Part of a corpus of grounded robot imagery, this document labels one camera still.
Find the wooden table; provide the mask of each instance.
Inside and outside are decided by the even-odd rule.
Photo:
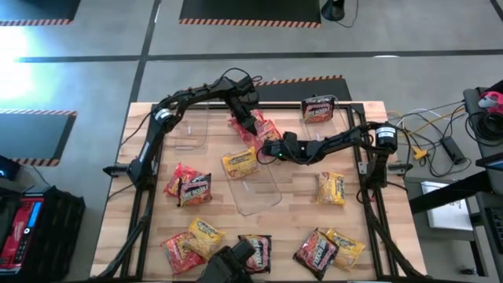
[[[364,105],[368,121],[383,122],[387,119],[382,101],[353,103]],[[150,108],[150,103],[133,103],[131,105],[123,133],[124,138],[137,128]],[[299,110],[264,110],[264,116],[266,119],[273,120],[280,132],[287,130],[296,132],[299,139],[316,138],[317,132],[318,135],[321,135],[320,138],[323,138],[324,135],[334,135],[347,129],[347,114],[344,113],[341,116],[338,110],[334,112],[331,123],[321,126],[314,125],[307,129],[300,120]],[[266,211],[243,216],[238,213],[236,202],[221,165],[221,158],[225,153],[245,148],[244,143],[227,123],[228,118],[229,112],[227,110],[190,113],[184,118],[184,122],[177,126],[180,130],[171,133],[169,138],[165,139],[143,279],[151,281],[195,280],[200,276],[204,266],[198,266],[175,277],[172,276],[169,262],[160,247],[162,241],[186,231],[196,216],[200,216],[217,229],[226,231],[222,246],[233,246],[237,243],[237,235],[240,234],[272,235],[272,272],[254,275],[253,278],[272,281],[315,280],[310,271],[292,260],[292,255],[306,240],[310,231],[316,227],[320,227],[321,230],[332,227],[348,237],[364,242],[365,250],[351,272],[342,271],[332,266],[325,274],[324,280],[375,279],[365,213],[363,206],[356,201],[359,183],[353,149],[349,148],[333,153],[322,162],[311,166],[300,166],[280,161],[269,165],[274,182],[282,193],[282,201]],[[207,137],[204,145],[193,150],[173,148],[174,143],[178,145],[190,143],[191,141],[181,138],[180,132],[183,132],[187,127],[193,127],[191,134],[196,135],[197,131],[206,127],[205,120],[209,122],[207,122]],[[147,125],[145,124],[120,149],[118,162],[129,163],[138,155],[145,139],[146,129]],[[396,156],[392,156],[391,161],[395,160]],[[210,203],[177,208],[175,198],[163,195],[164,187],[169,182],[178,162],[183,162],[201,172],[212,173],[213,200]],[[347,203],[343,207],[314,204],[314,176],[321,171],[334,171],[346,176]],[[389,181],[403,184],[398,176],[389,176]],[[127,177],[114,179],[110,193],[129,184],[130,181]],[[414,267],[426,274],[405,191],[388,186],[383,190],[383,195],[393,241]],[[91,275],[102,272],[126,240],[133,199],[134,189],[129,189],[115,195],[108,202]],[[134,272],[136,266],[137,253],[138,248],[133,252],[130,265],[131,273]],[[380,254],[384,271],[389,274],[382,243],[380,244]]]

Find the snack bag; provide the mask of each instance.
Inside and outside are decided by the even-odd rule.
[[[178,184],[178,207],[202,204],[211,200],[211,174]]]
[[[316,192],[317,204],[345,204],[344,175],[322,172],[317,175],[318,191]]]
[[[281,139],[281,134],[274,126],[273,121],[267,120],[262,126],[257,128],[257,137],[254,140],[254,146],[256,149],[260,149],[264,146],[265,140],[277,141]]]
[[[259,170],[255,147],[238,153],[226,154],[222,157],[222,164],[228,176],[232,179],[240,178]]]
[[[252,109],[250,113],[256,118],[255,128],[259,128],[264,122],[264,117],[262,111],[259,109]],[[234,130],[243,138],[244,140],[249,139],[250,136],[253,137],[253,134],[245,130],[237,121],[236,118],[231,117],[229,119],[230,124],[234,128]]]
[[[346,270],[353,268],[365,245],[337,233],[332,228],[327,232],[327,237],[339,246],[334,265]]]
[[[246,239],[255,248],[255,254],[246,261],[244,269],[250,274],[270,273],[270,236],[239,235],[237,238]]]
[[[333,117],[335,97],[323,95],[311,97],[301,102],[304,123],[325,122]]]
[[[311,233],[293,259],[306,267],[319,281],[337,255],[337,245],[316,229]]]
[[[178,185],[180,181],[190,182],[193,178],[201,175],[202,173],[179,163],[176,169],[174,169],[170,182],[164,188],[164,192],[173,197],[178,197]]]
[[[222,242],[225,232],[218,231],[205,221],[196,217],[189,226],[190,235],[184,240],[183,246],[209,260]]]
[[[167,260],[170,262],[173,275],[185,272],[195,266],[204,264],[204,259],[195,252],[183,247],[183,241],[190,235],[189,232],[180,233],[161,243]]]

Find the warning stripe tape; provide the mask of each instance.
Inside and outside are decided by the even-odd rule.
[[[234,25],[247,27],[321,28],[321,23],[290,20],[180,19],[180,24]]]
[[[69,19],[52,20],[0,20],[0,27],[43,26],[43,25],[66,25],[73,21]]]
[[[301,79],[280,79],[280,80],[274,80],[274,81],[270,81],[270,82],[257,82],[257,83],[255,83],[255,86],[271,86],[271,85],[284,84],[284,83],[303,83],[303,82],[319,81],[319,80],[327,80],[327,79],[343,79],[343,76],[342,75],[321,75],[321,76],[307,77],[307,78],[301,78]]]
[[[0,114],[37,114],[77,116],[77,111],[69,110],[36,110],[36,109],[0,109]]]
[[[32,165],[32,166],[49,166],[54,167],[60,163],[59,159],[49,158],[11,158],[12,161],[17,162],[23,165]]]

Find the yellow cable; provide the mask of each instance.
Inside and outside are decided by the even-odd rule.
[[[454,113],[458,113],[458,112],[461,112],[461,111],[464,111],[464,107],[463,107],[463,108],[459,108],[459,109],[458,109],[458,110],[456,110],[456,112],[454,112]],[[402,118],[402,117],[403,117],[403,115],[402,115],[402,114],[400,114],[400,112],[396,112],[396,111],[393,111],[393,110],[387,111],[387,113],[394,113],[394,114],[398,115],[398,117],[400,117],[400,118]],[[445,114],[444,116],[440,116],[440,117],[438,117],[438,118],[436,118],[436,119],[433,119],[433,120],[429,120],[429,119],[428,119],[428,122],[427,122],[426,124],[424,124],[424,125],[423,125],[423,126],[421,126],[421,127],[418,127],[416,130],[410,131],[410,132],[409,132],[409,134],[415,134],[415,133],[417,133],[418,131],[423,130],[423,129],[427,126],[427,125],[429,125],[429,124],[433,124],[434,122],[436,122],[436,121],[438,121],[438,120],[440,120],[440,119],[444,119],[444,118],[446,118],[446,117],[448,117],[448,116],[452,116],[452,115],[453,115],[453,113],[448,113],[448,114]]]
[[[456,110],[456,112],[454,112],[454,113],[458,113],[458,112],[460,112],[460,111],[464,111],[464,107],[463,107],[463,108],[459,108],[459,109],[458,109],[458,110]],[[417,128],[416,130],[413,130],[413,131],[412,131],[412,132],[410,132],[410,133],[411,133],[411,134],[415,134],[415,133],[417,133],[418,131],[423,130],[423,129],[427,126],[427,125],[432,124],[432,123],[434,123],[434,122],[436,122],[436,121],[438,121],[438,120],[440,120],[440,119],[444,119],[444,118],[446,118],[446,117],[448,117],[448,116],[452,116],[452,115],[453,115],[453,113],[449,113],[449,114],[445,114],[444,116],[440,116],[439,118],[433,119],[433,120],[431,120],[431,121],[429,120],[429,121],[428,121],[425,125],[423,125],[423,126],[421,126],[421,127]]]

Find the gray floor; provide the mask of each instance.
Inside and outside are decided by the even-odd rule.
[[[0,108],[79,112],[61,164],[42,169],[49,182],[84,196],[88,206],[68,280],[84,279],[90,271],[110,183],[101,169],[116,158],[138,62],[9,61],[13,57],[140,55],[153,3],[82,0],[73,25],[0,28]],[[489,0],[360,0],[352,29],[324,21],[320,30],[182,26],[178,25],[181,4],[182,0],[161,2],[150,54],[503,49],[503,22]],[[354,4],[354,0],[347,1],[345,21],[352,19]],[[176,90],[213,81],[229,67],[239,67],[265,80],[343,74],[355,101],[384,101],[388,110],[408,112],[460,101],[463,89],[497,82],[501,79],[501,61],[503,56],[497,55],[150,61],[138,101],[158,101]],[[452,109],[439,111],[448,113]],[[417,119],[407,122],[410,128],[421,125]],[[443,129],[446,121],[438,125]],[[480,157],[462,121],[453,125],[453,132],[467,157]],[[424,135],[435,140],[439,137],[432,129],[426,129]],[[402,146],[398,156],[405,160],[406,152],[406,146]],[[440,152],[435,167],[444,171],[449,167],[447,161],[445,153]],[[472,165],[448,178],[463,178],[478,170]],[[409,175],[430,177],[427,168],[418,166]],[[24,180],[33,182],[37,177]],[[489,278],[457,274],[461,266],[473,266],[467,243],[431,238],[421,238],[420,242],[433,277],[498,281],[494,270]]]

